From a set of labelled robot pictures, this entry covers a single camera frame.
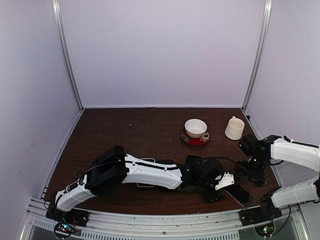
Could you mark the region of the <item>black phone edge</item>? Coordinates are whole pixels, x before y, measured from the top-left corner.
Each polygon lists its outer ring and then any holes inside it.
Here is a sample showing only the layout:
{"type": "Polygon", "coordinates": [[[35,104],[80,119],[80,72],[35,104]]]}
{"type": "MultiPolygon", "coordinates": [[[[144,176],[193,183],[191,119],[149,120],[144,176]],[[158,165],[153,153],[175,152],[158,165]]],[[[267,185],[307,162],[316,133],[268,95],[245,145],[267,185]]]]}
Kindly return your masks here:
{"type": "Polygon", "coordinates": [[[244,207],[248,207],[253,200],[253,196],[240,185],[232,185],[226,191],[244,207]]]}

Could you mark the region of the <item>clear white phone case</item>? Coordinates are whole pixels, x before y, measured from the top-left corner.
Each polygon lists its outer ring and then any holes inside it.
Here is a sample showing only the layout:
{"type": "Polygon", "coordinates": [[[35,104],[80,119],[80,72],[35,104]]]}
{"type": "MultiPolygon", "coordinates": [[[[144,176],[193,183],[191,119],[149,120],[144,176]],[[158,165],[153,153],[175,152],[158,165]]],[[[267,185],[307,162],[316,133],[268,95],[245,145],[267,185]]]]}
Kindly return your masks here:
{"type": "MultiPolygon", "coordinates": [[[[154,158],[142,158],[142,160],[151,162],[151,163],[155,163],[156,160],[154,158]]],[[[146,184],[146,183],[137,183],[136,184],[138,188],[153,188],[154,185],[151,184],[146,184]]]]}

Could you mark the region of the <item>black phone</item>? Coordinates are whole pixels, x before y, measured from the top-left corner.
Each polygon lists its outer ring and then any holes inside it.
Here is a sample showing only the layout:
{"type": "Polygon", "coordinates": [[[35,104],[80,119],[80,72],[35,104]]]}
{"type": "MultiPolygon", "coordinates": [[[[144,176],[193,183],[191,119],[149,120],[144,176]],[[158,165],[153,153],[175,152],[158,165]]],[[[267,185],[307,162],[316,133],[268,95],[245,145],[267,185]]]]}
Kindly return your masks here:
{"type": "Polygon", "coordinates": [[[162,159],[157,161],[158,164],[163,164],[163,165],[174,165],[175,162],[172,159],[162,159]]]}

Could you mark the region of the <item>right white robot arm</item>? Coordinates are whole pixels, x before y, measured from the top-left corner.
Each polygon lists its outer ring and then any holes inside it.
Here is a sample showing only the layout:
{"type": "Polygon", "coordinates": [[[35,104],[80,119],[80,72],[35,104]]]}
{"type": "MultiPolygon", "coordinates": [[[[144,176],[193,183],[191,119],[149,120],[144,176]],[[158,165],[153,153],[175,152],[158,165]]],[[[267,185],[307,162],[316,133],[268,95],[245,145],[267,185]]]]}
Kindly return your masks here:
{"type": "MultiPolygon", "coordinates": [[[[320,172],[320,147],[301,143],[286,136],[269,135],[257,139],[254,135],[243,136],[238,142],[239,148],[248,157],[248,161],[237,162],[234,171],[261,187],[265,180],[265,167],[272,166],[271,160],[290,162],[320,172]]],[[[268,220],[276,208],[292,204],[320,201],[320,178],[315,177],[296,185],[279,188],[265,196],[256,210],[259,220],[268,220]]]]}

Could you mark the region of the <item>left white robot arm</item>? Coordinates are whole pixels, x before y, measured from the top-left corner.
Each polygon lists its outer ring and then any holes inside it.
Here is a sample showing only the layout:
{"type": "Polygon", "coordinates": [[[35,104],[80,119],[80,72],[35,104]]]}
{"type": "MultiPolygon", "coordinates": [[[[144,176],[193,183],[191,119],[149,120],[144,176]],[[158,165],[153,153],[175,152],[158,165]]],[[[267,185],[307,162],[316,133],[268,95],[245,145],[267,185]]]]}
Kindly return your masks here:
{"type": "Polygon", "coordinates": [[[188,155],[183,164],[155,161],[137,158],[116,145],[97,157],[75,182],[52,194],[48,211],[67,222],[72,218],[73,207],[93,197],[109,196],[126,183],[183,192],[200,190],[211,203],[219,200],[217,191],[232,185],[234,177],[215,158],[188,155]]]}

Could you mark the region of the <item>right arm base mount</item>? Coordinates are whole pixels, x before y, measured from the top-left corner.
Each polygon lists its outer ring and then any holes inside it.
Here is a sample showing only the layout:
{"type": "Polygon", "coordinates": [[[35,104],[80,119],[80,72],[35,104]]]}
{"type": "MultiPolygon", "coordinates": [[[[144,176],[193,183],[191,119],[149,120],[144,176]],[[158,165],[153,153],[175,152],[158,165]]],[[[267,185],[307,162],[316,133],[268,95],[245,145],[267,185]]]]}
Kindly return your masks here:
{"type": "Polygon", "coordinates": [[[282,216],[282,211],[278,208],[267,209],[259,206],[243,208],[238,215],[243,227],[253,225],[259,237],[270,238],[276,233],[275,219],[282,216]]]}

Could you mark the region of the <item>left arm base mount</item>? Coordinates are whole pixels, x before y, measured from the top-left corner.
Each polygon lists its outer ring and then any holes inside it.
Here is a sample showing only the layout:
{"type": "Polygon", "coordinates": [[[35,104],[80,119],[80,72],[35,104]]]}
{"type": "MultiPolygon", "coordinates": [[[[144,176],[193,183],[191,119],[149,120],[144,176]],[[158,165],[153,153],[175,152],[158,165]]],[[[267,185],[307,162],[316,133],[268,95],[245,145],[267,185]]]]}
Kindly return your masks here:
{"type": "Polygon", "coordinates": [[[78,209],[63,212],[52,208],[46,212],[45,217],[57,222],[53,227],[56,237],[66,239],[77,232],[76,227],[87,226],[89,212],[78,209]]]}

